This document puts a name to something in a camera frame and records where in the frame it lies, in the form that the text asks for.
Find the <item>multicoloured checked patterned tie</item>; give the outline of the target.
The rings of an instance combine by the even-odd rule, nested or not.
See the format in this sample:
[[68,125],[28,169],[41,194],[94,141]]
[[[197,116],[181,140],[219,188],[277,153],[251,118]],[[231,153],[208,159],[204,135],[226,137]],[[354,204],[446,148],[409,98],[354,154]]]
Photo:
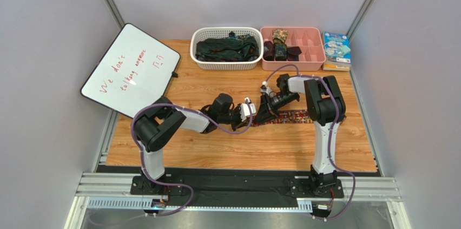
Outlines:
[[265,122],[253,122],[252,127],[271,124],[313,123],[307,110],[282,110],[279,116]]

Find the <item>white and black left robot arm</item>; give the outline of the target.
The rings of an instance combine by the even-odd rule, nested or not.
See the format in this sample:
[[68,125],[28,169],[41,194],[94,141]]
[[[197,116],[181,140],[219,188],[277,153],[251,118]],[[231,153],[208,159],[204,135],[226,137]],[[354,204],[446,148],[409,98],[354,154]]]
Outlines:
[[132,195],[181,195],[186,186],[179,179],[167,180],[163,149],[179,130],[209,134],[217,129],[230,134],[246,131],[256,117],[256,107],[249,98],[234,104],[231,96],[220,94],[212,104],[200,110],[175,105],[161,96],[151,106],[141,109],[132,119],[130,131],[140,150],[140,175],[133,178]]

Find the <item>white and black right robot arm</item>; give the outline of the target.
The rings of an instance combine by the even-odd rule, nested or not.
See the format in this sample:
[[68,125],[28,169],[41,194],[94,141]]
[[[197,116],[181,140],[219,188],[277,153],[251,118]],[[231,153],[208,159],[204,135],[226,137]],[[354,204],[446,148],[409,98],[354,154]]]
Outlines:
[[337,184],[335,144],[340,123],[345,118],[345,101],[334,76],[290,76],[277,79],[279,92],[274,93],[267,81],[260,87],[261,102],[254,122],[265,123],[279,117],[279,109],[300,94],[306,97],[307,114],[315,125],[315,153],[311,164],[308,189],[316,197],[329,193]]

